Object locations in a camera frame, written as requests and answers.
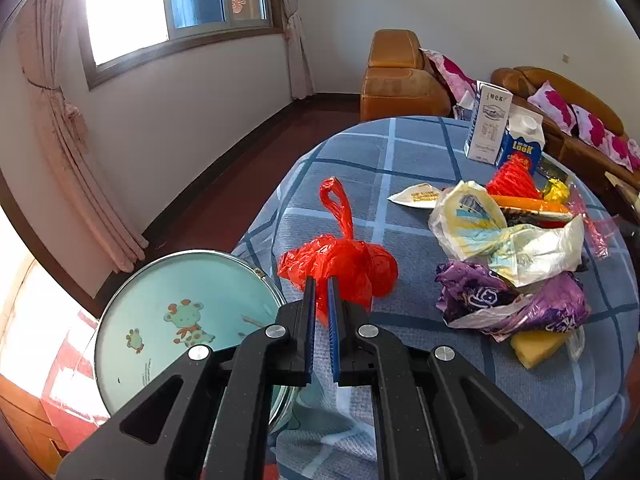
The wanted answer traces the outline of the red plastic bag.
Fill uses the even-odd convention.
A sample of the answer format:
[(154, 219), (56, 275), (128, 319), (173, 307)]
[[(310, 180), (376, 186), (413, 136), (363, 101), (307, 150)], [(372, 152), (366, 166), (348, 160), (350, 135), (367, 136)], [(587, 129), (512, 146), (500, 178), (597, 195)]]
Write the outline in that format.
[(338, 279), (341, 298), (371, 309), (374, 298), (388, 296), (397, 280), (396, 259), (383, 246), (356, 240), (352, 208), (341, 181), (330, 177), (320, 184), (320, 202), (337, 221), (342, 235), (321, 234), (299, 248), (285, 252), (278, 275), (297, 289), (308, 278), (316, 281), (316, 318), (329, 325), (328, 281)]

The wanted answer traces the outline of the pink transparent plastic bag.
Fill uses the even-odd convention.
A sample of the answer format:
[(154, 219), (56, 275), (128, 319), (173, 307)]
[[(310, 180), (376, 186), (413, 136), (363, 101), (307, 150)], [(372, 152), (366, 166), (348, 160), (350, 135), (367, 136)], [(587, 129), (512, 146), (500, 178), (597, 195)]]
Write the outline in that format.
[(582, 218), (585, 228), (587, 246), (594, 258), (604, 259), (610, 255), (613, 247), (614, 235), (617, 231), (615, 219), (592, 220), (589, 217), (587, 205), (575, 183), (568, 185), (570, 197), (567, 200), (567, 208), (574, 216)]

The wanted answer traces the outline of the light blue cartoon trash bin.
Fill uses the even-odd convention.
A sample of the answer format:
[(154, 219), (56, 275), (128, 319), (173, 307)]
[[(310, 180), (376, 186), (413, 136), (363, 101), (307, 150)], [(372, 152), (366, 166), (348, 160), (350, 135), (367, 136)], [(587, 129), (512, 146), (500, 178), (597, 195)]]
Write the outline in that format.
[(235, 347), (274, 323), (285, 296), (257, 266), (213, 250), (159, 258), (119, 287), (96, 330), (93, 371), (115, 414), (197, 344)]

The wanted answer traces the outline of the yellow sponge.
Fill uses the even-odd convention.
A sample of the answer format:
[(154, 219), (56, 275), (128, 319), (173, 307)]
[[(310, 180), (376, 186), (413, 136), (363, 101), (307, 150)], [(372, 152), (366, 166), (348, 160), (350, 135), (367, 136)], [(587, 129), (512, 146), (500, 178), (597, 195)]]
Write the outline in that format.
[(548, 330), (528, 330), (510, 338), (510, 344), (520, 363), (531, 370), (549, 359), (565, 344), (568, 333), (548, 332)]

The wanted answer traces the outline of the purple snack wrapper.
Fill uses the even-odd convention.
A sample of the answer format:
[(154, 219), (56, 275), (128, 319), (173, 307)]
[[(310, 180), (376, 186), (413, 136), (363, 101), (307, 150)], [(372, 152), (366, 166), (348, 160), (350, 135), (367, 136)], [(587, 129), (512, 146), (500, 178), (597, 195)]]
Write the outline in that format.
[(436, 308), (454, 330), (479, 330), (495, 341), (519, 332), (569, 333), (587, 321), (590, 309), (573, 273), (518, 290), (510, 281), (478, 263), (448, 261), (436, 268), (442, 286)]

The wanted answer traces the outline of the blue plaid tablecloth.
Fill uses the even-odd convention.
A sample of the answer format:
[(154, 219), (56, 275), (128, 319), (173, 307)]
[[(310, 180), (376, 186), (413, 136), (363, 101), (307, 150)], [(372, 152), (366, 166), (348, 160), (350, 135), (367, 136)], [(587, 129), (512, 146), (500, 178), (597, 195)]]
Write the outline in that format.
[[(281, 257), (340, 227), (323, 207), (327, 178), (341, 181), (352, 207), (357, 240), (383, 246), (396, 260), (393, 291), (372, 302), (372, 321), (410, 347), (454, 349), (569, 450), (593, 478), (620, 442), (629, 400), (626, 377), (638, 346), (639, 292), (634, 266), (620, 236), (608, 255), (590, 248), (574, 274), (561, 274), (516, 292), (489, 275), (485, 263), (460, 262), (442, 250), (425, 209), (396, 204), (392, 195), (411, 185), (451, 188), (487, 183), (494, 168), (468, 159), (465, 122), (401, 117), (365, 122), (320, 143), (291, 168), (240, 238), (234, 254), (270, 278)], [(586, 346), (578, 359), (555, 351), (532, 368), (512, 344), (469, 322), (487, 320), (510, 304), (541, 313), (559, 300), (550, 326), (580, 327)]]

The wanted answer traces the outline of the white yellow plastic bag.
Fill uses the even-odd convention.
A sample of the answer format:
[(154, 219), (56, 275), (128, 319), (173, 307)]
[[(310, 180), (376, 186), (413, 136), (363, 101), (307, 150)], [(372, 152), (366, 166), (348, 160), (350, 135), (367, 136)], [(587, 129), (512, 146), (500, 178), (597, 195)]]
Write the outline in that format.
[(484, 263), (516, 287), (575, 271), (582, 261), (582, 217), (554, 229), (509, 226), (496, 201), (474, 181), (461, 181), (442, 194), (428, 227), (447, 257)]

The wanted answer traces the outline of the white paper food wrapper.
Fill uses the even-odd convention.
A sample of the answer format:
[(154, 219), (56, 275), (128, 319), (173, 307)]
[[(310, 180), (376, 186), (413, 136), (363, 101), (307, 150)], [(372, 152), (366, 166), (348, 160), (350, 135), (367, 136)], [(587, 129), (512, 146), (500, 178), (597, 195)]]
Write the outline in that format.
[(388, 200), (396, 205), (416, 209), (433, 209), (442, 191), (428, 183), (408, 186), (401, 192), (391, 195)]

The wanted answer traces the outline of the orange snack packet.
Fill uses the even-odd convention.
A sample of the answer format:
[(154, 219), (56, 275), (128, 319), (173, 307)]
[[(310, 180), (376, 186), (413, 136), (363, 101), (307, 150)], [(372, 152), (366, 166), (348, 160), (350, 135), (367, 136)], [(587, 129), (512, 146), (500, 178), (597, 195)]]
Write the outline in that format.
[(563, 223), (570, 222), (573, 219), (573, 214), (567, 206), (548, 202), (548, 200), (503, 195), (491, 195), (491, 198), (502, 212), (509, 217)]

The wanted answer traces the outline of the red foil wrapper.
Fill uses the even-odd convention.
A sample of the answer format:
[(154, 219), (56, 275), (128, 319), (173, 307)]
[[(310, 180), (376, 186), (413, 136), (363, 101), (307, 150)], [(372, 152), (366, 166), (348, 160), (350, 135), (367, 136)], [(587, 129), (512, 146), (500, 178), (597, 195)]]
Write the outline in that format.
[(512, 154), (487, 183), (490, 195), (540, 199), (533, 177), (529, 173), (530, 159), (522, 153)]

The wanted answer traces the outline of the tall white milk carton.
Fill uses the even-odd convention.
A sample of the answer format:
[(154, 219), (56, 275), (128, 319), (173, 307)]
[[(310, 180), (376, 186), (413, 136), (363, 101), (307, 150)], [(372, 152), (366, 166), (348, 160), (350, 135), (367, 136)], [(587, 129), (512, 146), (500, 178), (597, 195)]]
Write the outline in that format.
[(506, 88), (477, 81), (476, 96), (464, 154), (468, 159), (495, 165), (506, 132), (513, 94)]

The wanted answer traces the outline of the pink floral cushion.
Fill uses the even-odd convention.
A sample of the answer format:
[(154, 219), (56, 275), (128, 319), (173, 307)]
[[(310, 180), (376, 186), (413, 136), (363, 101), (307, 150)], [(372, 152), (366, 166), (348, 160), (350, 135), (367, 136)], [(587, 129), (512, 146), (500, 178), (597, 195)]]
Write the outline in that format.
[(541, 110), (548, 116), (552, 122), (559, 127), (562, 133), (568, 134), (569, 136), (572, 134), (577, 124), (574, 110), (560, 95), (560, 92), (552, 87), (550, 81), (545, 81), (541, 87), (527, 99), (527, 102), (536, 106), (538, 110)]
[(639, 168), (637, 145), (631, 148), (627, 140), (623, 140), (605, 128), (602, 120), (588, 110), (578, 105), (573, 105), (572, 109), (576, 117), (575, 131), (579, 140), (629, 171)]

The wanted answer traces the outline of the pink right curtain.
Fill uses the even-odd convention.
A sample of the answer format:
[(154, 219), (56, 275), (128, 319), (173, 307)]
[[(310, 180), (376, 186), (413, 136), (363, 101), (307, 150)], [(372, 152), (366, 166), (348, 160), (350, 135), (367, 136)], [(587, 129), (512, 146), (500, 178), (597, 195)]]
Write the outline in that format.
[(288, 49), (288, 76), (293, 100), (302, 100), (314, 94), (308, 54), (305, 47), (303, 21), (298, 0), (282, 0), (283, 25)]

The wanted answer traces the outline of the pink curtain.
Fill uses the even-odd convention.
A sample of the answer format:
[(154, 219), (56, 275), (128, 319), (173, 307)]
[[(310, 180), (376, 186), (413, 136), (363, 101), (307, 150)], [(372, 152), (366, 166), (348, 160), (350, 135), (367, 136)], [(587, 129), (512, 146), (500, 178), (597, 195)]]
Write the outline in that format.
[(29, 86), (35, 133), (58, 186), (116, 272), (145, 258), (146, 239), (107, 191), (87, 144), (84, 115), (58, 82), (58, 52), (76, 0), (26, 0), (17, 15), (17, 51)]
[(314, 94), (308, 54), (305, 47), (303, 21), (298, 0), (282, 0), (283, 25), (288, 49), (288, 76), (293, 100), (302, 100)]

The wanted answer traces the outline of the pink left curtain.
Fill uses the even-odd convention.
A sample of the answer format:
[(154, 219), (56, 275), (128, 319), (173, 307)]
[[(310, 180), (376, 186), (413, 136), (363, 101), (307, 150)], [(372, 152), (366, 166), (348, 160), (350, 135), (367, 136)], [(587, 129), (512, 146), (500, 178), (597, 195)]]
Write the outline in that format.
[(26, 0), (17, 15), (17, 51), (29, 86), (35, 133), (58, 186), (116, 272), (145, 258), (146, 239), (107, 191), (87, 144), (84, 115), (58, 82), (58, 52), (76, 0)]

